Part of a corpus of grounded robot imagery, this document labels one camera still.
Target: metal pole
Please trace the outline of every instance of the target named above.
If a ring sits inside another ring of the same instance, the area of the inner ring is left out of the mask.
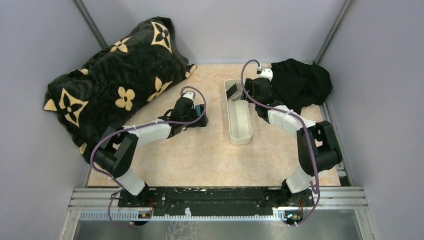
[[[342,24],[343,20],[345,19],[346,14],[348,13],[348,10],[350,9],[350,7],[353,5],[355,1],[356,0],[346,0],[346,2],[344,3],[343,7],[341,8],[340,14],[338,15],[327,38],[325,39],[324,45],[322,45],[321,50],[319,50],[318,56],[316,56],[316,59],[313,62],[314,65],[319,65],[321,63],[321,60],[326,54],[327,49],[329,48],[331,42],[333,41],[334,36],[337,33],[337,30],[339,30],[339,27]]]
[[[96,26],[92,16],[90,15],[83,1],[82,0],[72,0],[72,1],[75,3],[76,7],[78,8],[79,12],[81,13],[82,17],[84,18],[91,32],[94,34],[95,39],[97,40],[98,44],[100,44],[100,47],[102,49],[107,48],[108,44],[106,43],[105,39],[100,33],[99,28]]]

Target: gray floor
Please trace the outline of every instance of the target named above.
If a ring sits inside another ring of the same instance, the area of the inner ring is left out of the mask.
[[[149,222],[135,229],[120,229],[108,221],[81,221],[77,240],[360,240],[352,210],[317,210],[299,228],[282,222]]]

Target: crumpled black cloth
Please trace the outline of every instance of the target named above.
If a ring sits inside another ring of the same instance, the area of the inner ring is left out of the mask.
[[[329,72],[318,65],[288,59],[272,63],[272,71],[272,87],[297,114],[301,114],[303,107],[324,104],[333,90]]]

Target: cable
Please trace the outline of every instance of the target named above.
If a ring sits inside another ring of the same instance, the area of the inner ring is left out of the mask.
[[[185,87],[183,87],[182,88],[182,90],[181,90],[181,93],[183,93],[184,92],[184,90],[185,89],[192,89],[192,90],[194,90],[194,91],[196,91],[197,93],[199,93],[199,95],[201,96],[201,98],[203,99],[203,103],[204,103],[204,109],[203,109],[203,112],[200,114],[200,116],[196,119],[196,120],[194,120],[194,121],[189,121],[189,122],[182,122],[182,121],[158,121],[158,122],[150,122],[150,123],[147,123],[147,124],[142,124],[142,125],[138,125],[138,126],[135,126],[135,129],[136,130],[138,130],[138,129],[143,129],[143,128],[147,128],[147,127],[150,127],[150,126],[153,126],[153,125],[159,125],[159,124],[179,124],[179,125],[191,125],[191,124],[195,124],[195,123],[197,123],[198,121],[200,121],[200,119],[202,119],[203,118],[203,116],[205,116],[205,114],[206,114],[206,98],[205,98],[205,96],[203,95],[203,93],[200,91],[200,90],[198,90],[197,88],[195,88],[195,87],[192,87],[192,86],[185,86]],[[97,151],[99,150],[99,148],[107,141],[107,140],[109,140],[109,139],[111,139],[111,138],[113,138],[113,137],[115,137],[116,135],[118,135],[118,134],[122,134],[122,133],[126,133],[126,132],[129,132],[129,131],[133,131],[134,130],[134,128],[126,128],[126,129],[121,129],[121,130],[118,130],[118,131],[116,131],[116,132],[114,132],[114,133],[112,133],[112,134],[110,134],[110,135],[108,135],[108,136],[106,136],[104,139],[102,139],[95,147],[94,147],[94,149],[93,149],[93,151],[92,151],[92,153],[91,153],[91,156],[90,156],[90,165],[91,165],[91,167],[96,171],[96,172],[99,172],[99,173],[101,173],[101,174],[104,174],[104,175],[106,175],[106,176],[108,176],[109,178],[111,178],[116,184],[118,184],[118,186],[121,188],[119,191],[117,191],[114,195],[113,195],[113,197],[112,197],[112,200],[110,201],[110,203],[109,203],[109,208],[108,208],[108,210],[107,210],[107,216],[109,217],[109,220],[112,222],[112,224],[113,225],[115,225],[116,227],[118,227],[118,228],[121,228],[121,229],[128,229],[128,228],[132,228],[133,226],[132,225],[130,225],[130,226],[121,226],[121,225],[119,225],[119,224],[117,224],[113,219],[112,219],[112,216],[111,216],[111,209],[112,209],[112,203],[113,203],[113,201],[115,200],[115,199],[117,199],[116,198],[116,196],[118,195],[118,194],[120,194],[120,193],[122,193],[123,191],[124,191],[124,186],[122,186],[122,184],[119,182],[119,181],[117,181],[112,175],[110,175],[108,172],[106,172],[106,171],[102,171],[102,170],[100,170],[100,169],[98,169],[95,165],[94,165],[94,156],[96,155],[96,153],[97,153]]]
[[[246,67],[250,63],[256,63],[258,67],[261,66],[261,64],[259,63],[258,60],[253,59],[253,60],[250,60],[250,61],[246,62],[246,64],[243,67],[243,70],[241,70],[241,79],[240,79],[241,80],[241,87],[243,88],[243,92],[244,92],[244,94],[246,94],[247,98],[249,100],[251,100],[255,105],[261,106],[261,107],[263,107],[265,109],[268,109],[268,110],[274,110],[274,111],[277,111],[277,112],[280,112],[280,113],[283,113],[283,114],[289,114],[290,116],[294,117],[295,119],[297,119],[302,124],[303,130],[304,130],[305,135],[306,135],[306,142],[307,142],[307,146],[308,146],[308,149],[309,149],[310,158],[312,159],[313,173],[315,174],[315,181],[316,181],[315,187],[314,187],[314,183],[312,181],[311,181],[311,184],[310,185],[311,185],[312,191],[315,194],[318,194],[318,198],[316,199],[315,205],[313,206],[313,208],[311,209],[311,211],[306,215],[306,217],[301,222],[299,222],[297,225],[289,225],[289,226],[293,226],[293,227],[298,227],[302,223],[304,223],[312,215],[312,213],[317,208],[318,203],[320,202],[320,199],[321,199],[320,178],[318,177],[317,161],[315,159],[314,151],[313,151],[313,148],[312,148],[311,138],[309,137],[309,134],[308,134],[308,128],[306,127],[306,124],[302,120],[301,117],[299,117],[296,114],[293,114],[291,112],[288,113],[287,111],[284,111],[284,110],[281,110],[281,109],[278,109],[278,108],[275,108],[275,107],[272,107],[272,106],[267,106],[265,104],[262,104],[262,103],[256,101],[255,99],[253,99],[253,97],[251,97],[249,95],[249,92],[246,90],[245,83],[244,83],[244,74],[245,74]]]

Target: robotic arm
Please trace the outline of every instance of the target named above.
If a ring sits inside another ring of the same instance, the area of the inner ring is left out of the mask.
[[[136,148],[157,140],[175,137],[187,128],[206,127],[209,122],[206,114],[194,124],[176,124],[176,122],[192,122],[201,116],[205,106],[195,105],[195,98],[196,94],[193,91],[181,93],[181,98],[176,102],[174,109],[168,110],[164,116],[144,128],[110,126],[101,139],[121,129],[134,128],[134,130],[121,133],[104,142],[95,153],[94,162],[112,175],[131,195],[143,202],[146,201],[149,186],[131,169]]]
[[[248,78],[246,80],[245,87],[249,94],[261,104],[287,112],[287,114],[284,114],[277,110],[269,110],[256,105],[255,109],[258,116],[267,123],[276,125],[297,138],[300,167],[288,179],[284,180],[281,188],[282,197],[286,203],[294,205],[299,202],[302,193],[309,188],[312,178],[315,177],[306,134],[311,139],[312,150],[319,173],[330,170],[340,164],[343,159],[342,153],[333,126],[328,121],[317,123],[305,119],[288,109],[282,103],[283,99],[272,85],[272,70],[265,68],[258,71],[258,73],[260,73],[259,78],[255,80]],[[242,99],[249,101],[245,94],[243,94]],[[307,132],[304,131],[302,124],[292,115],[297,115],[304,121]],[[316,141],[321,142],[322,145],[317,146]]]

